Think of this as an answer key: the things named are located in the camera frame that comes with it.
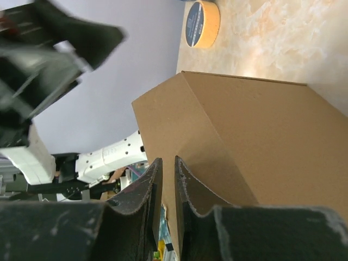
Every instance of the marble tabletop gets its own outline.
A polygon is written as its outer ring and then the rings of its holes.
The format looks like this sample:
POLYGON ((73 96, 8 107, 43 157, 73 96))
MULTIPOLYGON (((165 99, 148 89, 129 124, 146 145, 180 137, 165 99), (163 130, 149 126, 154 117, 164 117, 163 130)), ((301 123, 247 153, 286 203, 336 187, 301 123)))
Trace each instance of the marble tabletop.
MULTIPOLYGON (((348 115, 347 0, 216 0, 220 31, 209 49, 188 47, 177 72, 308 83, 348 115)), ((187 2, 184 25, 192 2, 187 2)))

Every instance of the roll of tape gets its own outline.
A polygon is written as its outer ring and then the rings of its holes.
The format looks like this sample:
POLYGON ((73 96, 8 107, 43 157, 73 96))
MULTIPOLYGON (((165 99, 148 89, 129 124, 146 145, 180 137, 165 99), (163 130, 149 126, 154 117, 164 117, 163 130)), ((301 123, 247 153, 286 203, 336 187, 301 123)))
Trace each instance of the roll of tape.
POLYGON ((213 45, 220 28, 220 12, 216 4, 195 2, 186 21, 186 42, 190 47, 209 48, 213 45))

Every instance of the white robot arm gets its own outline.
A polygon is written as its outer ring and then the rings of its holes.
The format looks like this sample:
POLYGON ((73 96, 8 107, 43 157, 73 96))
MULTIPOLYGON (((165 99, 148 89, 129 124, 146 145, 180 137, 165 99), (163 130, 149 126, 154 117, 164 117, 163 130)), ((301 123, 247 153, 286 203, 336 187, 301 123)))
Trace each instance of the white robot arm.
MULTIPOLYGON (((0 148, 25 176, 30 185, 52 183, 56 173, 55 158, 40 140, 34 124, 29 126, 28 145, 0 148)), ((114 170, 146 161, 140 132, 97 151, 79 154, 75 162, 76 179, 91 186, 98 184, 114 170)))

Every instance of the brown cardboard box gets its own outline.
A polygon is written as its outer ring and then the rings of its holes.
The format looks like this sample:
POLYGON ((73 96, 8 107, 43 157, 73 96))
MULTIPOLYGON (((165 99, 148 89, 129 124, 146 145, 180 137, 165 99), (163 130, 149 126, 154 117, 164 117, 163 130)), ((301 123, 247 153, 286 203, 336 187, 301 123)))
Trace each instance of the brown cardboard box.
POLYGON ((304 84, 182 72, 133 102, 178 250, 174 158, 234 204, 322 205, 348 221, 348 119, 304 84))

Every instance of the gray wall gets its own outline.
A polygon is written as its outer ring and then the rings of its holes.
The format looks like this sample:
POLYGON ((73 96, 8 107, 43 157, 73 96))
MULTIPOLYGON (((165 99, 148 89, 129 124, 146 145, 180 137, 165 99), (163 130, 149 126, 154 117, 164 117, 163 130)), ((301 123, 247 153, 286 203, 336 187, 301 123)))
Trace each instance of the gray wall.
MULTIPOLYGON (((27 3, 0 0, 3 9, 27 3)), ((95 72, 41 113, 36 125, 51 153, 88 152, 137 130, 131 102, 176 73, 184 2, 57 0, 70 13, 122 26, 128 39, 95 72)))

